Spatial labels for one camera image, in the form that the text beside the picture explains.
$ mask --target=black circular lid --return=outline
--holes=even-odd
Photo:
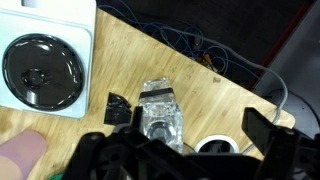
[[[79,57],[65,42],[48,35],[29,34],[14,40],[4,53],[2,69],[10,91],[38,110],[66,108],[83,88]]]

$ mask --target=wooden table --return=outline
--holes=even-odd
[[[103,125],[109,92],[136,106],[143,82],[161,77],[171,81],[184,114],[184,142],[192,147],[209,135],[223,134],[242,151],[250,144],[241,130],[244,108],[255,107],[270,119],[275,115],[276,107],[269,102],[98,10],[86,116],[74,120],[1,107],[0,143],[25,129],[40,132],[47,139],[47,152],[29,179],[46,179],[64,170],[83,134],[112,132],[113,126]],[[279,124],[292,127],[294,117],[283,111]]]

